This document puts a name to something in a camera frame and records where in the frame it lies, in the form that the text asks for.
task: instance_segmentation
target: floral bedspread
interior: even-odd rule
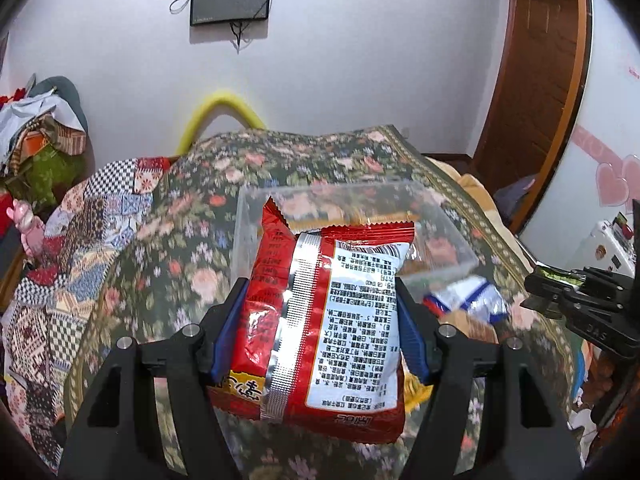
[[[245,130],[220,134],[193,146],[161,179],[153,205],[134,240],[107,273],[98,304],[65,383],[67,424],[73,421],[109,348],[124,335],[140,342],[167,338],[198,322],[229,289],[229,260],[241,186],[304,186],[400,178],[428,186],[480,260],[476,273],[495,283],[512,305],[500,338],[520,336],[534,354],[558,403],[569,410],[572,353],[562,328],[524,310],[522,263],[497,235],[477,204],[435,165],[402,140],[393,127],[307,137]],[[408,377],[414,399],[423,387]],[[472,466],[482,410],[482,384],[474,385],[458,469]],[[166,384],[156,399],[171,467],[184,465],[175,436]],[[251,480],[299,478],[397,478],[411,450],[426,403],[415,403],[395,444],[366,446],[326,438],[300,428],[239,420],[217,412],[242,474]]]

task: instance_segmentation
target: blue gripper pad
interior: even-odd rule
[[[220,384],[225,379],[226,375],[229,373],[229,368],[231,367],[231,354],[234,351],[234,344],[236,342],[238,320],[240,318],[242,303],[244,303],[244,297],[246,296],[246,290],[248,287],[249,282],[247,282],[242,288],[238,299],[226,318],[216,344],[214,345],[211,378],[216,384]]]
[[[398,328],[400,331],[400,348],[409,371],[418,377],[422,384],[429,384],[429,366],[424,341],[418,332],[414,320],[409,315],[404,301],[398,298]]]

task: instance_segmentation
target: wooden door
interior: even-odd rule
[[[546,182],[552,176],[579,104],[584,62],[580,3],[510,1],[498,81],[474,155],[475,168],[492,194],[524,176],[539,175]],[[542,195],[539,184],[532,193]]]

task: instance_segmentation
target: white wall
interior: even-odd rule
[[[640,155],[638,73],[640,48],[631,31],[608,0],[593,0],[591,60],[576,123],[621,158]],[[625,212],[625,205],[600,206],[597,167],[596,160],[569,143],[522,233],[524,243],[541,261],[565,266],[597,221],[613,220],[618,211]],[[640,186],[640,182],[630,184]]]
[[[423,152],[475,148],[505,0],[273,0],[240,54],[227,26],[190,28],[189,9],[171,15],[171,1],[28,0],[11,30],[4,85],[24,85],[33,72],[71,79],[97,167],[172,154],[195,107],[218,89],[277,130],[393,123]],[[218,119],[208,131],[234,127]]]

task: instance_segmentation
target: bed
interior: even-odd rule
[[[197,322],[230,288],[240,186],[417,180],[451,218],[480,261],[474,271],[511,305],[498,338],[517,335],[531,350],[567,415],[574,397],[580,341],[558,323],[523,309],[530,267],[482,185],[428,160],[392,126],[307,137],[267,130],[219,134],[196,143],[173,165],[166,158],[108,164],[70,190],[47,223],[47,260],[20,282],[2,318],[5,377],[12,417],[54,471],[68,429],[114,342],[168,337]],[[459,471],[470,468],[482,412],[474,385]],[[218,412],[246,478],[397,478],[429,397],[408,376],[408,415],[393,445],[366,446],[297,428],[239,420]],[[169,466],[184,472],[166,384],[156,382],[158,418]]]

